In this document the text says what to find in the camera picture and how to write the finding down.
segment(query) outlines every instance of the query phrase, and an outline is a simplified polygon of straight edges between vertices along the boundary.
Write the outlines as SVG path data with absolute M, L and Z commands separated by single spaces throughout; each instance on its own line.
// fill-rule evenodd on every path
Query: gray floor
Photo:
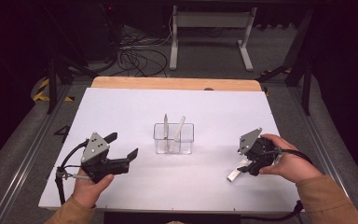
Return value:
M 184 33 L 179 42 L 178 67 L 175 71 L 166 69 L 167 77 L 254 79 L 259 77 L 261 71 L 271 70 L 282 64 L 296 30 L 294 28 L 284 30 L 268 28 L 265 31 L 254 29 L 248 43 L 254 72 L 245 71 L 240 52 L 236 47 L 241 32 L 228 30 L 219 37 L 206 37 L 194 32 Z M 156 49 L 168 58 L 170 56 L 169 43 L 150 49 Z M 145 56 L 163 63 L 163 58 L 153 53 L 145 53 Z M 157 66 L 149 64 L 145 71 L 153 72 L 157 69 Z M 116 71 L 118 68 L 115 65 L 103 72 L 102 76 L 109 76 Z M 306 117 L 298 108 L 298 93 L 301 87 L 286 88 L 282 82 L 285 77 L 286 75 L 279 75 L 262 84 L 268 87 L 268 101 L 281 135 L 308 154 L 319 169 L 332 172 L 358 208 L 358 168 L 328 115 L 317 81 L 312 80 L 311 116 Z M 54 133 L 65 125 L 71 125 L 81 97 L 90 83 L 91 79 L 88 77 L 76 77 L 71 87 L 60 85 L 61 92 L 67 96 L 75 96 L 75 100 L 62 102 L 52 115 L 46 114 L 48 102 L 36 102 L 34 108 L 2 148 L 0 223 L 42 223 L 52 215 L 51 211 L 38 208 L 37 204 L 62 147 L 62 137 Z M 24 158 L 34 159 L 22 163 Z M 329 162 L 334 164 L 334 167 L 325 165 Z M 19 180 L 17 181 L 19 185 L 13 186 L 11 184 L 13 179 Z M 304 223 L 310 223 L 306 214 L 302 217 Z M 93 223 L 103 223 L 103 214 L 98 213 Z M 244 220 L 242 223 L 261 223 L 261 221 Z M 281 223 L 299 222 L 296 218 L 292 218 Z

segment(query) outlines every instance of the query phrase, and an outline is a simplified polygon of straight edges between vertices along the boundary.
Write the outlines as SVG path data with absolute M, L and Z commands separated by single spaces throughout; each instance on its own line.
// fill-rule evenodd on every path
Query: white table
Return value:
M 163 121 L 195 125 L 191 155 L 156 154 L 153 126 Z M 226 177 L 243 159 L 239 138 L 258 127 L 279 134 L 262 91 L 176 91 L 87 89 L 56 166 L 92 132 L 112 132 L 109 159 L 123 158 L 139 148 L 130 172 L 116 175 L 97 207 L 104 211 L 247 214 L 293 211 L 296 186 L 276 175 Z M 67 164 L 80 164 L 79 150 Z M 53 168 L 40 207 L 61 206 Z M 75 180 L 64 180 L 68 197 Z

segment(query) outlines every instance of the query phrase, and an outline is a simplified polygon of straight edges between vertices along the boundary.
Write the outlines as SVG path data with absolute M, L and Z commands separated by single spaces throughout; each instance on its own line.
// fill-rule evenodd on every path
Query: person's right hand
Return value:
M 261 136 L 271 140 L 275 146 L 281 147 L 282 149 L 298 150 L 295 146 L 275 134 L 266 133 Z M 294 183 L 323 175 L 308 161 L 285 152 L 283 152 L 278 164 L 263 167 L 259 173 L 261 175 L 281 175 L 283 178 Z

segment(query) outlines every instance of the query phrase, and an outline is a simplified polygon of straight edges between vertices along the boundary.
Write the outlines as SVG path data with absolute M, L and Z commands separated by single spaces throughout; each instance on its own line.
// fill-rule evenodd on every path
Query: clear plastic container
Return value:
M 167 137 L 165 137 L 164 123 L 157 123 L 154 127 L 153 138 L 158 154 L 191 154 L 194 142 L 194 125 L 184 123 L 177 141 L 174 140 L 178 123 L 168 123 Z

